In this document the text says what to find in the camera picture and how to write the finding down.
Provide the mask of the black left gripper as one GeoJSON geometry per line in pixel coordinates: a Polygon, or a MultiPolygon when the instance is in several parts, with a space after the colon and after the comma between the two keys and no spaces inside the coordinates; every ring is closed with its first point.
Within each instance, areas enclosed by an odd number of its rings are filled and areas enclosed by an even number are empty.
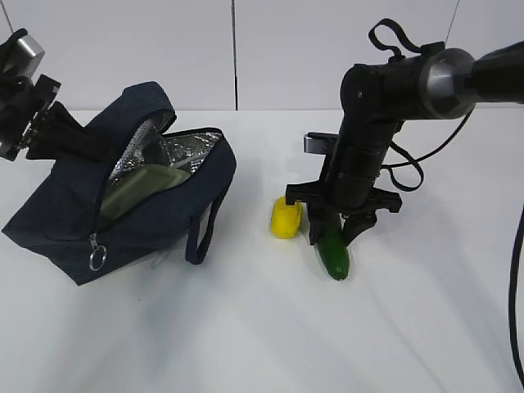
{"type": "Polygon", "coordinates": [[[60,88],[60,82],[46,75],[40,75],[36,84],[25,76],[1,76],[2,158],[15,160],[20,150],[28,148],[28,160],[107,159],[106,143],[88,136],[65,106],[54,102],[60,88]],[[42,118],[43,136],[38,136],[36,127],[42,118]]]}

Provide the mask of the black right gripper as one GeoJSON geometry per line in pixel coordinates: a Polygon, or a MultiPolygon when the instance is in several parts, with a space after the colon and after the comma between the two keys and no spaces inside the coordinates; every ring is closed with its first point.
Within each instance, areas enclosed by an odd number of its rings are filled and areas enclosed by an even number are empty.
{"type": "Polygon", "coordinates": [[[308,203],[309,244],[314,246],[327,232],[340,231],[340,215],[349,215],[342,228],[345,246],[377,222],[375,210],[397,213],[400,194],[374,187],[384,161],[387,145],[357,147],[350,142],[324,156],[318,180],[288,184],[286,203],[308,203]]]}

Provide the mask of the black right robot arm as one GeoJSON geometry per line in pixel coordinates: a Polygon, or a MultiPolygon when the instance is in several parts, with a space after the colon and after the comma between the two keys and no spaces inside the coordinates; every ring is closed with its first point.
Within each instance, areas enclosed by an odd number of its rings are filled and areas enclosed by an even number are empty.
{"type": "Polygon", "coordinates": [[[397,213],[398,192],[374,186],[393,137],[409,120],[453,120],[478,102],[523,102],[523,44],[475,59],[433,43],[418,56],[393,56],[383,65],[356,64],[340,88],[338,133],[309,132],[304,150],[324,157],[318,180],[287,185],[287,204],[305,203],[309,241],[315,245],[334,217],[343,218],[349,245],[377,222],[377,210],[397,213]]]}

